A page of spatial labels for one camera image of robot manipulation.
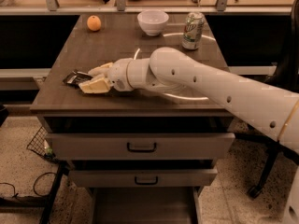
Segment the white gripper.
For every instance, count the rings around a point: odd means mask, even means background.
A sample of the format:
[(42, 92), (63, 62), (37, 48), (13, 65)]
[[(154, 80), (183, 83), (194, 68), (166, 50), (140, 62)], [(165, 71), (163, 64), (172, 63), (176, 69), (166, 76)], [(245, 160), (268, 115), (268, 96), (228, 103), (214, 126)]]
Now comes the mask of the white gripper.
[(131, 58), (119, 59), (114, 63), (97, 66), (88, 72), (93, 78), (78, 85), (84, 93), (106, 93), (112, 85), (117, 91), (131, 91), (133, 88), (127, 77), (127, 68), (131, 61)]

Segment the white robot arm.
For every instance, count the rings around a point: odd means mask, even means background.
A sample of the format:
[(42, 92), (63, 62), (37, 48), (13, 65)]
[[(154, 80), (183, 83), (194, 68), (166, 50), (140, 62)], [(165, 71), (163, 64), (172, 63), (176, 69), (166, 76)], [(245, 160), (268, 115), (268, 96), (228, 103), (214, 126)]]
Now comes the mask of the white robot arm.
[(85, 93), (143, 89), (166, 93), (190, 87), (259, 132), (299, 152), (299, 94), (195, 61), (172, 48), (147, 59), (120, 59), (88, 72)]

